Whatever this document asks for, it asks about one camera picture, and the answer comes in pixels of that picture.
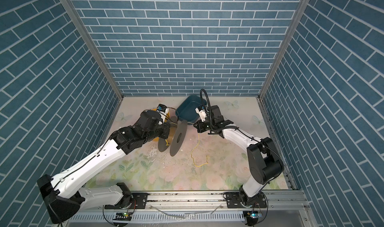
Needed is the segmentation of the grey cable spool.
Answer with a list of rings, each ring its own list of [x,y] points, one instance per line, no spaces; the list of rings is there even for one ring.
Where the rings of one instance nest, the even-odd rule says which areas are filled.
[[[186,120],[178,121],[176,116],[171,116],[171,121],[169,138],[159,138],[158,150],[160,152],[165,152],[169,149],[170,155],[173,157],[178,153],[183,144],[187,133],[188,122]]]

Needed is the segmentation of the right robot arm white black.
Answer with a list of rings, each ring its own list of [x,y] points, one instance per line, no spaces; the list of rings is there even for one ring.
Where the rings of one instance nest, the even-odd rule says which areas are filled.
[[[251,176],[240,187],[239,197],[245,207],[256,203],[261,190],[284,171],[284,163],[271,138],[258,138],[225,120],[218,106],[200,105],[195,109],[200,120],[194,123],[198,133],[219,135],[247,151]]]

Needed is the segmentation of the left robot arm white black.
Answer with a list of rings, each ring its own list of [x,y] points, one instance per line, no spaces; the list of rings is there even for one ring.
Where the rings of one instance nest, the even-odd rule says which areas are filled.
[[[84,188],[84,184],[145,143],[155,138],[167,139],[170,133],[170,122],[165,121],[168,112],[169,108],[164,105],[156,110],[144,110],[133,125],[114,131],[104,144],[72,167],[54,176],[40,177],[37,184],[52,223],[61,224],[84,209],[132,207],[133,195],[124,183],[95,191]]]

